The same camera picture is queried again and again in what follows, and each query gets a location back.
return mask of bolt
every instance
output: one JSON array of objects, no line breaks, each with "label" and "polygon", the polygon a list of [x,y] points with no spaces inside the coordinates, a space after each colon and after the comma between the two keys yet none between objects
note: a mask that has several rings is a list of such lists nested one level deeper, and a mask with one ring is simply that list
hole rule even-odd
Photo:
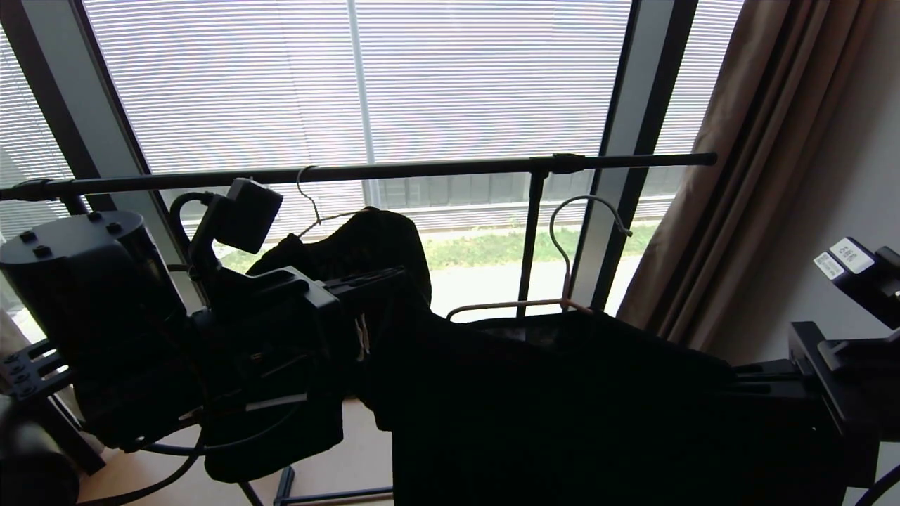
[{"label": "bolt", "polygon": [[50,254],[52,253],[52,251],[50,251],[50,247],[44,246],[43,244],[35,247],[35,249],[33,251],[34,251],[34,256],[37,258],[49,257]]}]

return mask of white wall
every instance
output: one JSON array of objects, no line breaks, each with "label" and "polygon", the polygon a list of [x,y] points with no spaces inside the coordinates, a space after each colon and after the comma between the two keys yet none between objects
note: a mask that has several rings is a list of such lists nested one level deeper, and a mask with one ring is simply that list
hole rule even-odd
[{"label": "white wall", "polygon": [[[733,364],[786,358],[788,324],[815,321],[828,339],[889,329],[842,294],[813,257],[844,236],[900,251],[900,2],[882,2],[823,144],[769,256],[712,352]],[[879,473],[900,463],[883,445]],[[853,504],[861,492],[848,492]],[[893,490],[878,504],[900,504]]]}]

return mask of horizontal rod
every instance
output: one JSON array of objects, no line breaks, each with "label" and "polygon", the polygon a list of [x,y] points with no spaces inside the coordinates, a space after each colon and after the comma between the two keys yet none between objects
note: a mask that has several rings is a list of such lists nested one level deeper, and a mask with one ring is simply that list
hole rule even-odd
[{"label": "horizontal rod", "polygon": [[[626,157],[583,157],[553,155],[536,158],[505,158],[490,160],[462,160],[417,162],[406,164],[375,164],[346,167],[310,167],[303,172],[303,181],[352,181],[355,179],[388,179],[392,177],[465,176],[472,174],[571,174],[586,168],[666,167],[713,165],[715,153],[688,155],[639,155]],[[114,194],[228,186],[238,177],[246,177],[263,185],[293,183],[298,168],[272,170],[222,170],[215,172],[183,172],[134,177],[104,177],[98,179],[30,179],[11,188],[0,189],[0,201],[42,201],[87,194]]]}]

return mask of white label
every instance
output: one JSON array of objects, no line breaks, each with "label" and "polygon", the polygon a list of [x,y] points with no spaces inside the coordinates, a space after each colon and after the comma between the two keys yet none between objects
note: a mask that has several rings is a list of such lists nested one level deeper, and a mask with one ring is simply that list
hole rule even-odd
[{"label": "white label", "polygon": [[834,253],[834,255],[847,266],[853,274],[859,274],[875,265],[875,260],[871,259],[869,255],[864,253],[857,245],[853,244],[853,241],[847,238],[839,240],[837,244],[832,246],[831,252]]},{"label": "white label", "polygon": [[815,260],[813,260],[813,262],[815,262],[816,266],[819,267],[819,269],[823,273],[825,273],[825,275],[828,276],[828,279],[831,281],[833,281],[835,277],[840,276],[841,274],[846,272],[843,270],[843,267],[841,267],[841,264],[839,264],[837,260],[832,258],[832,256],[828,253],[819,255],[815,258]]}]

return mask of green lawn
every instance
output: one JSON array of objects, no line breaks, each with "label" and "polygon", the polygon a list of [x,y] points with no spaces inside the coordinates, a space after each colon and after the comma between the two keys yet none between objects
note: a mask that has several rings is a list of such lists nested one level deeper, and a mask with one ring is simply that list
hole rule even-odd
[{"label": "green lawn", "polygon": [[[625,242],[625,256],[639,256],[644,253],[656,225],[635,225],[634,235]],[[575,229],[559,229],[556,238],[570,255],[578,247],[579,231]],[[428,267],[432,270],[448,267],[494,266],[516,263],[522,259],[522,248],[525,244],[525,233],[522,231],[484,233],[470,237],[454,239],[427,239],[423,236],[425,256]],[[232,251],[221,259],[225,267],[238,272],[247,269],[262,256],[262,253],[251,255],[243,251]],[[558,251],[550,242],[550,233],[539,230],[535,240],[535,262],[554,262],[562,260]]]}]

